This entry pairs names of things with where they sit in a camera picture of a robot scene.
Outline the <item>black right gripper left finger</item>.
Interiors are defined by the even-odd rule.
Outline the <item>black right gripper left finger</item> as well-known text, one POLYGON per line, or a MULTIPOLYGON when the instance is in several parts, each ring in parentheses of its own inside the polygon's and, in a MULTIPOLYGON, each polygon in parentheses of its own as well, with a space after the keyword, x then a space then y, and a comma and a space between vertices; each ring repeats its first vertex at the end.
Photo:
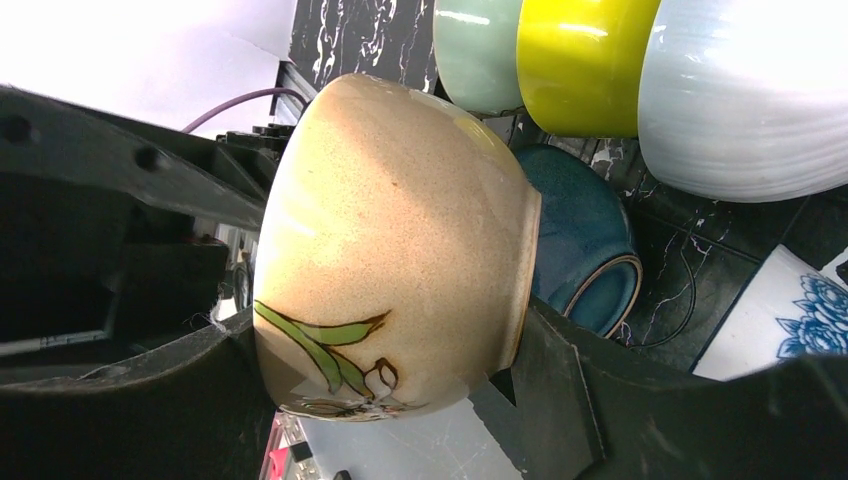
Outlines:
POLYGON ((275 407, 252 314, 78 377, 1 389, 5 479, 255 479, 275 407))

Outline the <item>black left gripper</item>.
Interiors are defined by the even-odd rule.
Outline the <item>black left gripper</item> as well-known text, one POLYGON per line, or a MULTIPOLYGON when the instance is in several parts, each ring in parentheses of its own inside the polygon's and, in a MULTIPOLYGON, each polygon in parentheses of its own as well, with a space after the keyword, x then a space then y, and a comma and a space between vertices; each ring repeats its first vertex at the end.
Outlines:
POLYGON ((292 128, 210 139, 1 90, 1 381, 88 380, 245 318, 292 128))

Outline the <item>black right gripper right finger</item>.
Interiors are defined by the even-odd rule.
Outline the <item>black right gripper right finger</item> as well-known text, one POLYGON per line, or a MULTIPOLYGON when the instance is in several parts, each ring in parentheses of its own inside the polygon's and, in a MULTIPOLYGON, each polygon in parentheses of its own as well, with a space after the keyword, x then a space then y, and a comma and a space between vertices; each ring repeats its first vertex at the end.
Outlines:
POLYGON ((847 361, 720 382, 584 330, 538 299, 491 430, 528 479, 843 479, 847 361))

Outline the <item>dark blue beige bowl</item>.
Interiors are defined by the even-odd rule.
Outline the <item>dark blue beige bowl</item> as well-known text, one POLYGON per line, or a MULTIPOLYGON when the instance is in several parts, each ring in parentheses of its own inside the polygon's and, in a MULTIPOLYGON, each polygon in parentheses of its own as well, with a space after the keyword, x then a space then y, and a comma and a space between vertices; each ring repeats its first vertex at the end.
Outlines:
POLYGON ((622 202, 592 168, 559 148, 530 145, 514 154, 542 197, 532 295, 580 327, 610 337, 643 280, 622 202))

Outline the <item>blue patterned bowl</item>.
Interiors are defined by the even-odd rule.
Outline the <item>blue patterned bowl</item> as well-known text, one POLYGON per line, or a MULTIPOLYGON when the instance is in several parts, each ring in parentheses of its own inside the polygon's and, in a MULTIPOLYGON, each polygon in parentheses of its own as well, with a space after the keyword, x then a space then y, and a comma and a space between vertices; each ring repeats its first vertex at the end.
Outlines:
POLYGON ((847 353, 847 286, 783 245, 761 265, 696 362, 727 381, 800 355, 847 353))

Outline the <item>cream white bowl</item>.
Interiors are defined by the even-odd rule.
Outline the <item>cream white bowl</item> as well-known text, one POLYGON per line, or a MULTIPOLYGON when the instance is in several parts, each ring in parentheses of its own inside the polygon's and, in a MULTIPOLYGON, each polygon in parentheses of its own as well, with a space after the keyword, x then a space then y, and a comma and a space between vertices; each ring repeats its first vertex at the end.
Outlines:
POLYGON ((261 226, 253 328, 283 411, 368 422, 465 399, 515 359, 541 196, 472 114, 362 73, 322 88, 261 226))

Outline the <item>yellow green bowl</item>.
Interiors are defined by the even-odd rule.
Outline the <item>yellow green bowl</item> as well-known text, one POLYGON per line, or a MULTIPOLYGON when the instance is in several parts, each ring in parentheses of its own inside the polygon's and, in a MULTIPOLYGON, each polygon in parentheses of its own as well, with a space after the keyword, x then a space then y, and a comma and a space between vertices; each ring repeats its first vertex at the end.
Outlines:
POLYGON ((517 29, 520 93, 562 137, 634 137, 658 0, 527 0, 517 29))

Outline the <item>dark striped white bowl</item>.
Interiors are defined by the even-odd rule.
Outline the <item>dark striped white bowl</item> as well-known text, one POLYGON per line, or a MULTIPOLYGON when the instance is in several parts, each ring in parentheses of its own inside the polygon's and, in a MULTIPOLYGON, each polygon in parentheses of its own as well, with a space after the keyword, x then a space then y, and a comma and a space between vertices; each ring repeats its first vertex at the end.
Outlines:
POLYGON ((664 1, 638 95, 649 172, 762 203, 847 182, 843 1, 664 1))

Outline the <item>pale green bowl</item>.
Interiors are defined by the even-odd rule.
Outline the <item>pale green bowl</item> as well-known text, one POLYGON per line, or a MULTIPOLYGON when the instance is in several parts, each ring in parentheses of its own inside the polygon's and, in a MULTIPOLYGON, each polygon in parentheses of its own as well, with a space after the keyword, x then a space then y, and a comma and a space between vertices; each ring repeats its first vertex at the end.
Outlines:
POLYGON ((486 117, 524 106, 516 69, 521 0, 439 0, 432 23, 439 79, 451 101, 486 117))

